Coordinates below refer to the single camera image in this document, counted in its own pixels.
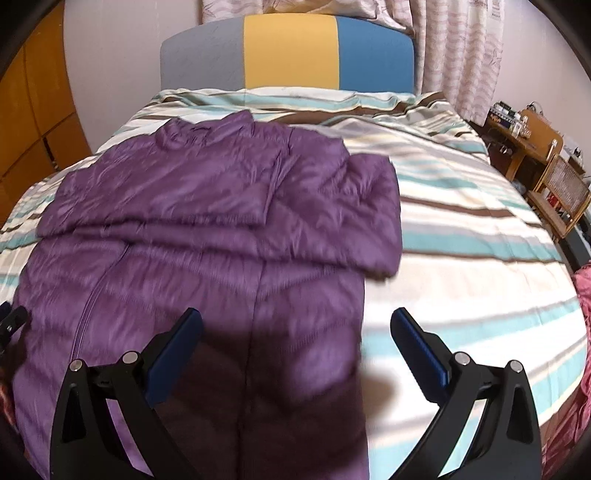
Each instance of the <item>zipper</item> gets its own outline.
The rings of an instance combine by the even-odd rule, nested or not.
[[[125,249],[123,250],[123,252],[119,256],[119,258],[117,260],[115,260],[115,262],[113,262],[109,266],[109,268],[107,268],[103,272],[103,274],[99,278],[99,281],[96,282],[95,286],[92,288],[92,291],[90,292],[88,300],[86,300],[86,304],[84,305],[84,310],[82,310],[82,315],[80,317],[80,321],[78,322],[78,327],[76,328],[76,335],[74,336],[74,344],[72,345],[72,353],[70,355],[70,362],[72,360],[75,360],[76,358],[78,358],[78,353],[80,351],[82,339],[84,337],[86,327],[88,326],[88,322],[90,320],[90,312],[92,311],[92,307],[95,304],[95,300],[96,300],[98,294],[100,293],[100,287],[103,283],[103,280],[105,279],[107,274],[111,270],[113,270],[113,268],[115,268],[119,264],[119,262],[121,262],[121,260],[123,260],[123,257],[127,253],[127,250],[129,250],[129,245],[125,246]]]

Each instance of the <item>pink fabric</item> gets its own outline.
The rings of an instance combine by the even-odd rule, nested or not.
[[[573,283],[587,324],[587,363],[573,404],[544,446],[543,479],[550,478],[561,467],[591,417],[591,263],[573,275]]]

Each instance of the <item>metal screw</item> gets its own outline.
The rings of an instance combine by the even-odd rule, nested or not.
[[[460,365],[467,365],[470,363],[470,355],[464,352],[458,352],[453,356],[456,359],[456,362]]]
[[[521,364],[521,362],[519,362],[517,360],[511,360],[511,362],[509,363],[509,366],[516,373],[519,373],[523,370],[523,365]]]
[[[80,368],[82,368],[82,360],[74,360],[71,364],[70,364],[70,370],[72,370],[73,372],[77,372]]]
[[[124,356],[123,356],[123,363],[125,364],[134,364],[136,363],[136,361],[138,360],[139,355],[137,352],[127,352]]]

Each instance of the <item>blue gripper pad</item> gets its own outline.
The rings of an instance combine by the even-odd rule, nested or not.
[[[0,322],[4,320],[6,317],[8,317],[8,314],[11,310],[12,307],[10,306],[10,303],[8,303],[7,301],[0,305]]]
[[[202,337],[201,314],[195,309],[189,310],[191,311],[184,322],[168,340],[146,374],[144,397],[150,408],[168,398]]]
[[[405,308],[394,310],[390,332],[425,398],[442,406],[449,398],[449,371],[424,338],[424,335],[433,334],[423,332]]]

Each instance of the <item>wall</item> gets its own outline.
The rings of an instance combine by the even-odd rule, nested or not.
[[[578,142],[591,173],[591,81],[566,40],[528,0],[505,0],[504,43],[495,101],[541,103],[552,127]]]
[[[64,49],[95,151],[160,90],[160,45],[197,24],[197,0],[66,0]]]

